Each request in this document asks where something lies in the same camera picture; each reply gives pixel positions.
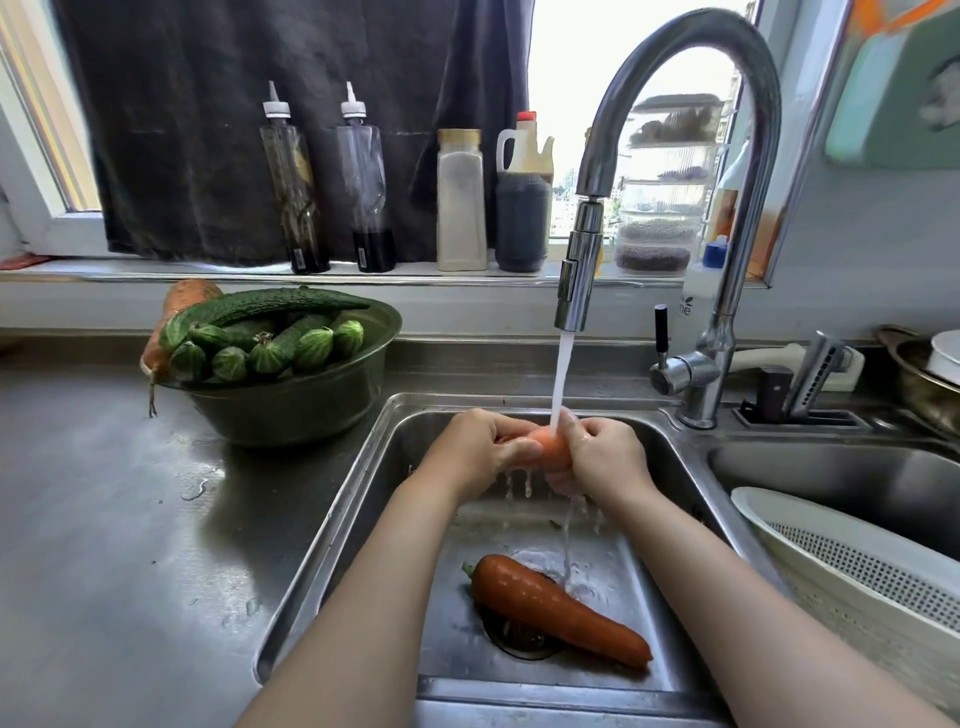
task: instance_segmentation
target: bowl of cucumbers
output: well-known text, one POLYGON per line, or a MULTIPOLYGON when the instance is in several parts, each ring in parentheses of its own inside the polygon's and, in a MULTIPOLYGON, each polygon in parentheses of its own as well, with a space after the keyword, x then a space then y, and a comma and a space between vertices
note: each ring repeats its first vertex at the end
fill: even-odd
POLYGON ((386 303, 322 288, 216 293, 157 325, 163 364, 148 369, 146 352, 141 364, 233 444, 298 445, 373 407, 401 323, 386 303))

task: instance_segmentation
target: plastic strainer basket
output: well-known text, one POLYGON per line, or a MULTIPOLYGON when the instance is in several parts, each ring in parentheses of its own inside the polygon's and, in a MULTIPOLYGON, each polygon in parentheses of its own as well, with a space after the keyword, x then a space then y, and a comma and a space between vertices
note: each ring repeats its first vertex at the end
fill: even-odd
POLYGON ((810 615, 916 694, 960 708, 960 562, 801 498, 732 498, 810 615))

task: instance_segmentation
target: faucet spout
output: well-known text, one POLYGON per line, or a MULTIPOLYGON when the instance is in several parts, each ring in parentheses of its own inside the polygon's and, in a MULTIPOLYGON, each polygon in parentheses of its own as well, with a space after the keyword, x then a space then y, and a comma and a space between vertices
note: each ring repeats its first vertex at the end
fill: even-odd
POLYGON ((557 328, 581 331, 587 319, 593 268, 602 243, 602 216, 581 215, 584 206, 598 206, 610 197, 616 172, 617 144, 627 115, 650 77, 667 60, 695 46, 723 51, 736 63, 754 95, 754 132, 740 209, 733 224, 727 267, 721 278, 713 316, 697 352, 711 359, 719 376, 704 385, 686 385, 679 419, 692 427, 716 424, 723 379, 730 369, 736 341, 732 319, 747 277, 750 253, 760 225, 780 142, 780 80, 763 36, 734 12, 699 10, 671 20, 640 43, 616 72, 593 119, 580 164, 577 194, 588 198, 578 209, 558 288, 557 328))

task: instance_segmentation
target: stainless steel countertop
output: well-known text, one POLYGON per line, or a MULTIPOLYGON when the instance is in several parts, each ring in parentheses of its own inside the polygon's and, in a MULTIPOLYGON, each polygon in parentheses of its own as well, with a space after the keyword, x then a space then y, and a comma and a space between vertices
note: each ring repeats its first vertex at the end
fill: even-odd
MULTIPOLYGON (((147 419, 143 339, 0 356, 0 725, 230 726, 271 615, 370 430, 228 446, 185 396, 147 419)), ((549 394, 556 348, 397 342, 400 391, 549 394)), ((653 396, 648 348, 578 347, 567 393, 653 396)))

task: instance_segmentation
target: green cutting board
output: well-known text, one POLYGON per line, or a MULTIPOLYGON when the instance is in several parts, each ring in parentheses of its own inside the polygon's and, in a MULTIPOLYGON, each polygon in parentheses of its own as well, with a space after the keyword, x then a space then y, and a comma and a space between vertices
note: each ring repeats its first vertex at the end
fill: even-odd
POLYGON ((856 167, 960 168, 960 8, 864 43, 825 151, 856 167))

